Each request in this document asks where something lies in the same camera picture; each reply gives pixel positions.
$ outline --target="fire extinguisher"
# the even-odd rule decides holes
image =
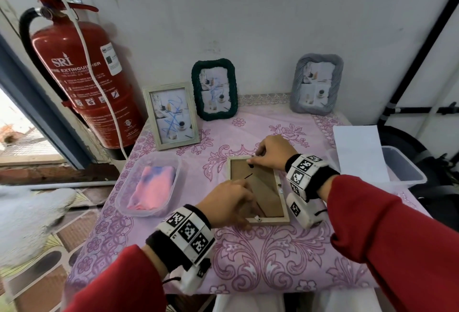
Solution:
[[[22,44],[33,64],[54,88],[62,104],[78,113],[114,159],[124,159],[115,123],[105,100],[88,71],[83,45],[61,0],[39,0],[43,6],[26,10],[19,20]],[[69,3],[71,8],[98,12],[94,6]],[[37,17],[53,22],[30,35]],[[131,152],[145,123],[133,98],[132,86],[107,33],[92,22],[78,21],[85,39],[92,70],[110,101],[126,154]]]

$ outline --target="red sleeve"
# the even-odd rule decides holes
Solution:
[[[66,312],[165,310],[166,297],[157,270],[137,245],[131,245],[75,295]]]
[[[459,234],[360,178],[332,182],[331,243],[366,263],[397,311],[459,311]]]

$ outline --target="photo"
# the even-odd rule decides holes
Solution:
[[[325,106],[335,65],[330,62],[308,62],[303,68],[299,103],[304,106]]]
[[[213,114],[219,111],[227,112],[231,108],[230,88],[228,84],[212,88],[209,91],[202,91],[204,112]]]
[[[184,88],[150,93],[161,143],[193,139]]]
[[[211,91],[228,84],[228,70],[223,67],[202,69],[199,73],[199,81],[203,91]]]

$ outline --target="blue door frame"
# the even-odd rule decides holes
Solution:
[[[84,169],[92,162],[77,132],[60,114],[1,35],[0,88],[69,164]]]

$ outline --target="plastic container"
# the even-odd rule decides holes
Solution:
[[[115,200],[115,207],[118,211],[125,216],[162,216],[167,213],[167,206],[171,199],[172,194],[174,193],[175,182],[179,178],[180,168],[182,165],[181,159],[175,154],[175,152],[161,152],[155,151],[147,155],[142,156],[137,161],[135,161],[132,170],[129,173],[128,178],[121,187],[117,198]],[[128,209],[129,199],[135,191],[137,184],[139,183],[142,172],[145,167],[164,167],[172,166],[175,168],[175,179],[171,187],[171,192],[169,194],[168,200],[162,205],[161,208],[155,208],[151,210],[133,210]]]
[[[376,187],[392,192],[400,188],[408,188],[427,182],[426,175],[399,149],[384,145],[382,146],[382,154],[387,165],[390,181],[387,183],[372,183]],[[330,167],[341,172],[336,149],[327,150],[326,155]]]

